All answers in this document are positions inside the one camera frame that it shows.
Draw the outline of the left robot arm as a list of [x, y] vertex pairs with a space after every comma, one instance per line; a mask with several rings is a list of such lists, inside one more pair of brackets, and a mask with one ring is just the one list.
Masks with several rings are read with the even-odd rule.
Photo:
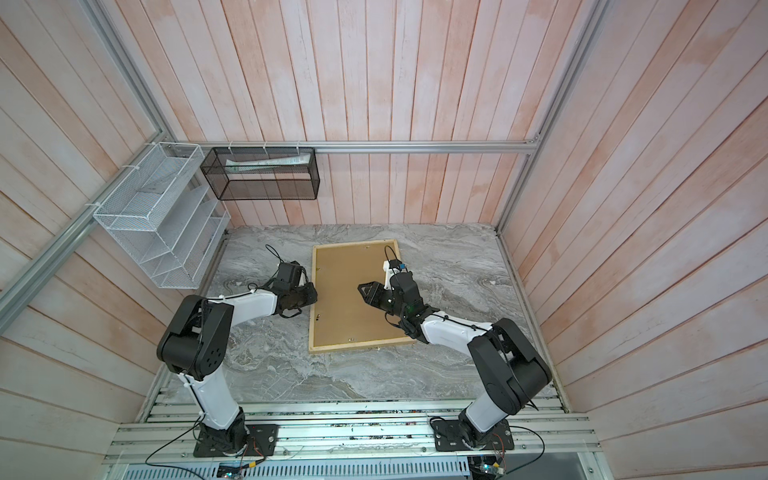
[[280, 262], [265, 285], [246, 293], [183, 299], [158, 343], [157, 357], [182, 380], [200, 409], [200, 445], [226, 456], [246, 449], [245, 414], [222, 371], [231, 328], [274, 315], [291, 318], [316, 302], [314, 284], [296, 261]]

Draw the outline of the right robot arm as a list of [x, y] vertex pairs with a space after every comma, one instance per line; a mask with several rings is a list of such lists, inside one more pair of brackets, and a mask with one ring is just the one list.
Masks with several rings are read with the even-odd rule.
[[384, 283], [360, 284], [358, 292], [367, 305], [397, 318], [394, 326], [408, 337], [473, 361], [484, 393], [456, 420], [429, 419], [440, 451], [485, 447], [498, 437], [498, 427], [508, 426], [509, 416], [532, 404], [553, 380], [550, 367], [513, 320], [488, 323], [451, 316], [424, 302], [410, 272], [388, 272]]

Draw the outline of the paper in black basket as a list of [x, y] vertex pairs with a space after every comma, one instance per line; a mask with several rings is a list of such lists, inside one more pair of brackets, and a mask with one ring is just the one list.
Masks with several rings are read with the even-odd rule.
[[311, 163], [310, 154], [257, 160], [227, 160], [224, 169], [228, 174], [295, 173]]

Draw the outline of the aluminium rail platform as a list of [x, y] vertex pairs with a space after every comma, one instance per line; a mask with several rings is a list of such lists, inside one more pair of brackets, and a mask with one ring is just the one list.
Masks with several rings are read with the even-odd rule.
[[[275, 461], [377, 457], [438, 457], [431, 417], [452, 420], [467, 399], [245, 403], [248, 424], [279, 426]], [[199, 415], [194, 404], [158, 400], [139, 422], [121, 425], [105, 454], [100, 473], [115, 478], [131, 465], [184, 475], [200, 465], [189, 430]], [[511, 466], [516, 457], [574, 453], [590, 478], [613, 474], [585, 414], [568, 413], [557, 396], [535, 399], [508, 420], [515, 449], [501, 452]]]

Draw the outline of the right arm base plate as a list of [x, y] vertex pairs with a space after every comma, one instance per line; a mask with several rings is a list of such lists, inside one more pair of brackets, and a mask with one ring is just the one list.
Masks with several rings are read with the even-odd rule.
[[447, 420], [431, 417], [429, 426], [434, 434], [435, 449], [439, 452], [465, 450], [496, 450], [501, 452], [515, 449], [509, 423], [502, 420], [487, 432], [479, 432], [464, 420]]

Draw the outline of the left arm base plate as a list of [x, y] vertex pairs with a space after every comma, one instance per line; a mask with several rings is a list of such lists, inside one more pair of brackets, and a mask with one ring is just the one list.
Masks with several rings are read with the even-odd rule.
[[245, 454], [269, 457], [274, 454], [278, 432], [277, 424], [233, 424], [227, 430], [201, 425], [193, 456], [212, 458]]

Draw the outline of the aluminium frame profile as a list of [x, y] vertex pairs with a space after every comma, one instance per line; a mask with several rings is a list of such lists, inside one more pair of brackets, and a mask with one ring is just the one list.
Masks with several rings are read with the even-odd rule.
[[[86, 16], [95, 25], [96, 31], [105, 38], [110, 53], [117, 58], [118, 66], [128, 77], [129, 85], [139, 91], [139, 97], [152, 116], [160, 116], [154, 97], [148, 91], [146, 82], [138, 73], [125, 47], [115, 33], [106, 9], [101, 1], [82, 1], [80, 3]], [[274, 147], [298, 149], [312, 148], [318, 154], [506, 154], [524, 153], [529, 156], [523, 167], [523, 173], [514, 183], [511, 196], [504, 204], [501, 223], [507, 221], [514, 209], [514, 203], [519, 196], [519, 190], [527, 181], [528, 170], [534, 157], [540, 153], [548, 139], [551, 127], [556, 123], [558, 109], [563, 106], [568, 89], [578, 76], [578, 70], [583, 66], [590, 49], [590, 43], [598, 36], [598, 30], [603, 26], [604, 18], [610, 11], [611, 1], [591, 1], [587, 4], [585, 23], [577, 34], [572, 55], [566, 63], [566, 69], [561, 77], [556, 94], [546, 109], [541, 128], [534, 139], [527, 140], [478, 140], [478, 141], [413, 141], [413, 140], [381, 140], [381, 141], [294, 141], [294, 142], [238, 142], [238, 147]], [[99, 192], [83, 205], [77, 216], [61, 230], [37, 255], [16, 275], [1, 293], [1, 330], [7, 331], [31, 301], [40, 293], [45, 285], [54, 277], [57, 271], [69, 259], [74, 251], [84, 242], [95, 228], [94, 214], [106, 202], [112, 193], [122, 186], [125, 179], [135, 170], [138, 164], [154, 146], [164, 144], [172, 136], [164, 117], [159, 117], [160, 126], [154, 136], [147, 139], [142, 148], [137, 150], [130, 161], [121, 166], [118, 172], [101, 187]]]

